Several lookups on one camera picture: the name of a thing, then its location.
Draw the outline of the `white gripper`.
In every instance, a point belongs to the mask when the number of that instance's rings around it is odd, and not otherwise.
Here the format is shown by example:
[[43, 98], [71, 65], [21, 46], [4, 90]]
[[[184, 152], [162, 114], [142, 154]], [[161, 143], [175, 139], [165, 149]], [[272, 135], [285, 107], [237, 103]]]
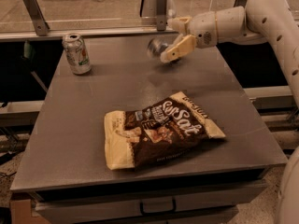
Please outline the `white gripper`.
[[180, 34], [160, 55], [162, 63], [170, 63], [199, 49], [214, 47], [217, 44], [216, 16], [213, 11], [167, 20], [168, 26]]

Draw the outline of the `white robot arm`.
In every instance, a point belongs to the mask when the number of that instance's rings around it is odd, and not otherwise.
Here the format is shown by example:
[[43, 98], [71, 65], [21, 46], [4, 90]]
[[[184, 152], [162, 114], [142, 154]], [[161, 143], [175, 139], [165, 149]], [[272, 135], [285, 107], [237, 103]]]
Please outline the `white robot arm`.
[[[181, 58], [194, 49], [224, 42], [269, 43], [299, 106], [299, 27], [286, 0], [248, 0], [242, 7], [209, 11], [194, 17], [167, 21], [178, 37], [160, 55], [164, 63]], [[299, 148], [290, 156], [280, 182], [274, 224], [299, 224]]]

